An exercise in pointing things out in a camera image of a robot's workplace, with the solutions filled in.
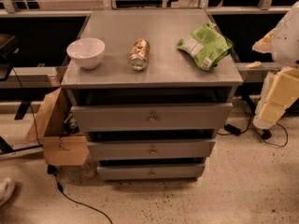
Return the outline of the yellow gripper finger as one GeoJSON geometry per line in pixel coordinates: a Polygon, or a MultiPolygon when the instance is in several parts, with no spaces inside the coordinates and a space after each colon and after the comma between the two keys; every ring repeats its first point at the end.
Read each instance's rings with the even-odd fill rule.
{"type": "Polygon", "coordinates": [[[270,123],[276,123],[285,113],[283,105],[275,103],[260,101],[257,105],[257,117],[258,119],[270,123]]]}
{"type": "Polygon", "coordinates": [[[299,68],[285,67],[275,74],[266,101],[289,108],[299,98],[299,68]]]}

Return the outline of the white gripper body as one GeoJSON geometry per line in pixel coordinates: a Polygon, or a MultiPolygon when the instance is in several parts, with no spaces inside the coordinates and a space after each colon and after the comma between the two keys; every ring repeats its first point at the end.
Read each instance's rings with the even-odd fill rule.
{"type": "MultiPolygon", "coordinates": [[[[276,75],[272,72],[269,72],[267,74],[266,78],[263,81],[261,96],[260,96],[260,100],[258,101],[258,103],[260,101],[262,101],[263,103],[268,102],[266,100],[266,98],[267,98],[268,94],[270,93],[270,90],[272,88],[275,76],[276,75]]],[[[270,122],[266,122],[266,121],[262,121],[262,120],[258,119],[258,117],[257,117],[257,105],[256,105],[256,109],[254,111],[253,125],[256,128],[259,128],[259,129],[269,129],[272,126],[274,126],[277,122],[276,123],[270,123],[270,122]]]]}

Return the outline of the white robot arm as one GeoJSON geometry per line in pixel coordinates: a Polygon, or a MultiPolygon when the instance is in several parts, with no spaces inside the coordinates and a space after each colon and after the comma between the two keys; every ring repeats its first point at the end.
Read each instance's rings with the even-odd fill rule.
{"type": "Polygon", "coordinates": [[[270,53],[272,60],[282,65],[275,75],[266,76],[253,119],[255,127],[269,129],[299,98],[299,2],[252,49],[270,53]]]}

